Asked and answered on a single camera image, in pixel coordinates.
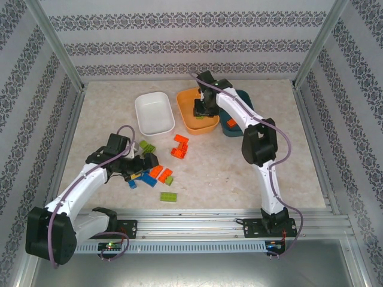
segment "patterned wallpaper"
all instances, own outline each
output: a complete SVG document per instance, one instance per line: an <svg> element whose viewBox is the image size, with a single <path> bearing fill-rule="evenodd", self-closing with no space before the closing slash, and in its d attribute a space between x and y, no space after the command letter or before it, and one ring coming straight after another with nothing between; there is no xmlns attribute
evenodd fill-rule
<svg viewBox="0 0 383 287"><path fill-rule="evenodd" d="M44 206L77 96L22 0L0 3L0 286L24 250L26 217Z"/></svg>
<svg viewBox="0 0 383 287"><path fill-rule="evenodd" d="M383 286L382 1L350 1L301 87L338 206Z"/></svg>
<svg viewBox="0 0 383 287"><path fill-rule="evenodd" d="M293 79L334 0L41 1L84 82Z"/></svg>

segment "cable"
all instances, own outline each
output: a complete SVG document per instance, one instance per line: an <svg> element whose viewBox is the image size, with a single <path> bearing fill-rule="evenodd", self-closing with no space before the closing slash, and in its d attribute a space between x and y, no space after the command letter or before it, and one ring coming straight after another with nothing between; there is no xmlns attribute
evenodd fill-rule
<svg viewBox="0 0 383 287"><path fill-rule="evenodd" d="M129 247L129 237L127 236L127 234L122 233L122 232L100 232L100 233L96 234L95 236L100 236L100 235L121 235L121 236L124 236L126 238L125 248L119 254L117 254L115 257L108 258L107 259L108 262L116 260L118 257L121 257L127 251L128 247ZM101 254L100 254L101 260L106 259L102 256L102 254L104 254L105 250L106 249L101 250Z"/></svg>
<svg viewBox="0 0 383 287"><path fill-rule="evenodd" d="M272 163L272 164L269 166L269 176L270 176L271 190L273 191L275 198L276 198L276 199L277 199L283 206L285 206L285 207L287 207L287 208L289 208L289 209L292 209L292 210L296 211L296 212L299 214L299 216L300 216L300 226L299 226L297 235L296 235L296 237L294 238L293 242L291 243L290 247L289 247L289 248L288 248L288 249L281 255L281 257L284 256L284 255L287 253L287 251L289 251L289 250L294 246L294 244L296 243L296 241L297 241L297 239L298 239L300 233L302 232L302 228L303 228L303 214L302 214L302 212L301 212L298 208L295 208L295 207L293 207L293 206L290 206L290 205L286 204L285 202L283 202L283 201L278 197L278 195L277 195L277 193L276 193L276 191L275 191L275 187L274 187L274 183L273 183L273 177L272 177L272 168L273 168L274 166L276 166L277 164L281 164L281 163L285 162L285 161L290 157L290 155L291 155L291 142L290 142L289 138L287 137L287 135L286 135L280 128L278 128L278 127L276 127L276 126L273 126L272 124L269 124L269 123L267 123L267 122L265 122L265 121L263 121L263 120L260 120L260 119L256 118L256 117L252 114L252 111L249 111L249 107L248 107L247 105L243 105L242 102L241 102L240 100L238 100L238 98L237 98L236 96L230 94L229 92L227 92L227 91L225 91L225 90L222 90L221 88L218 88L218 87L216 87L216 86L214 86L214 85L208 84L208 83L206 83L206 82L200 80L199 78L193 76L192 73L189 73L189 75L190 75L194 80L196 80L197 82L203 84L204 86L209 87L209 88L212 88L212 89L214 89L214 90L216 90L216 91L219 91L220 93L224 93L226 96L228 96L228 97L232 98L233 100L235 100L235 101L242 107L242 109L244 109L244 111L245 111L245 112L246 112L246 113L247 113L253 120L257 121L258 123L264 124L264 125L267 126L267 127L270 127L270 128L272 128L272 129L276 130L276 131L277 131L278 133L280 133L280 134L283 136L283 138L286 140L286 142L287 142L287 146L288 146L288 151L287 151L286 156L285 156L284 158L282 158L281 160L278 160L278 161Z"/></svg>
<svg viewBox="0 0 383 287"><path fill-rule="evenodd" d="M90 169L89 171L87 171L83 176L79 177L69 188L68 190L66 191L66 193L63 195L63 197L60 199L60 201L57 203L56 205L56 208L54 209L51 217L50 217L50 220L49 220L49 225L48 225L48 255L49 255L49 261L51 262L51 265L54 269L57 269L58 268L58 264L54 261L54 256L53 256L53 247L52 247L52 229L53 229L53 221L54 221L54 218L56 217L57 215L57 212L59 211L60 207L63 206L63 201L65 201L65 199L69 196L69 193L71 193L71 191L84 179L86 178L88 175L90 175L92 172L94 172L96 169L98 169L99 167L102 167L108 163L111 163L112 161L118 159L119 157L121 157L123 154L125 154L126 152L130 152L130 148L132 147L133 143L134 143L134 140L135 140L135 131L133 129L133 127L131 127L130 125L128 124L125 124L123 126L121 126L118 131L117 131L117 134L120 133L120 131L125 128L125 127L128 127L131 129L132 131L132 140L130 141L130 144L126 147L126 149L124 149L121 153L117 154L115 157L113 158L110 158L109 160L105 160L103 163L100 163L99 165L95 166L94 168Z"/></svg>

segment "white rectangular container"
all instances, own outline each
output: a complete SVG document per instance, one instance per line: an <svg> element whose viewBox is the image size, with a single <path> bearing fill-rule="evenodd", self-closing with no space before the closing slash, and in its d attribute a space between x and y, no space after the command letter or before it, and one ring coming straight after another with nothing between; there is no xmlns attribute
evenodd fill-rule
<svg viewBox="0 0 383 287"><path fill-rule="evenodd" d="M142 94L135 101L139 131L144 136L164 135L175 121L168 96L161 92Z"/></svg>

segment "beige tabletop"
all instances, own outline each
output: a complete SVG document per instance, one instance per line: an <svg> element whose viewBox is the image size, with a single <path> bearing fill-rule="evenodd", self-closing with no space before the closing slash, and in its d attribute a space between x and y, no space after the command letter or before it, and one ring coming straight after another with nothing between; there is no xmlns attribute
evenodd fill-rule
<svg viewBox="0 0 383 287"><path fill-rule="evenodd" d="M308 143L288 80L230 81L234 88L245 90L254 110L290 137L293 152L290 159L278 166L281 194L286 203L304 208L325 207L315 173ZM125 209L249 209L261 207L261 197L254 169L241 153L242 137L228 138L218 125L211 133L192 136L187 133L177 106L177 93L196 87L194 81L116 81L90 82L72 147L60 186L62 192L81 171L88 155L107 143L110 133L130 124L136 140L145 139L156 147L162 166L173 170L174 182L169 187L161 182L152 188L136 181L130 189L127 182L115 176L90 198L85 208L102 206ZM169 96L175 128L174 134L162 138L145 138L139 132L135 99L154 91ZM185 159L170 155L178 133L188 137ZM129 129L122 132L130 137ZM285 156L287 145L278 135L277 159ZM160 201L160 192L178 194L176 203Z"/></svg>

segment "orange container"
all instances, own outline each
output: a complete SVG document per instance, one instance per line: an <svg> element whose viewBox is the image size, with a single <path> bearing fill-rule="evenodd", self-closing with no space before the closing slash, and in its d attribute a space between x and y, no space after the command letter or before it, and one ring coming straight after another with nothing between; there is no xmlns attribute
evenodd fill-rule
<svg viewBox="0 0 383 287"><path fill-rule="evenodd" d="M216 115L212 118L204 117L202 120L197 120L193 115L194 99L200 99L198 88L181 91L177 95L177 104L187 132L193 136L212 132L220 122L220 117Z"/></svg>

